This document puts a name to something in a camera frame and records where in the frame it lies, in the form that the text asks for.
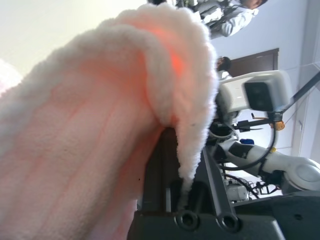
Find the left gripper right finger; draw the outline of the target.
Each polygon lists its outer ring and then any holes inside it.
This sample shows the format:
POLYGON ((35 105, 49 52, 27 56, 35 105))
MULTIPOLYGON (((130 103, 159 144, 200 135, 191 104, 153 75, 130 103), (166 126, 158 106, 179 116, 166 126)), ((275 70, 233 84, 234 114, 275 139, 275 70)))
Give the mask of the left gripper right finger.
POLYGON ((194 182, 197 193, 196 209, 200 213, 212 214, 219 218, 237 216, 227 196, 220 168, 206 148, 201 151, 194 182))

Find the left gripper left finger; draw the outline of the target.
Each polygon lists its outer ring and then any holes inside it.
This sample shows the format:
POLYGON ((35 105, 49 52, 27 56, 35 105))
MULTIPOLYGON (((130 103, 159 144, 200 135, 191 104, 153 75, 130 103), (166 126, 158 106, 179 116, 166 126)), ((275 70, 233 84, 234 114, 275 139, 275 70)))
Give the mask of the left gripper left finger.
POLYGON ((173 128, 160 135, 146 164, 141 210, 172 213, 178 209, 182 180, 179 177, 177 137, 173 128))

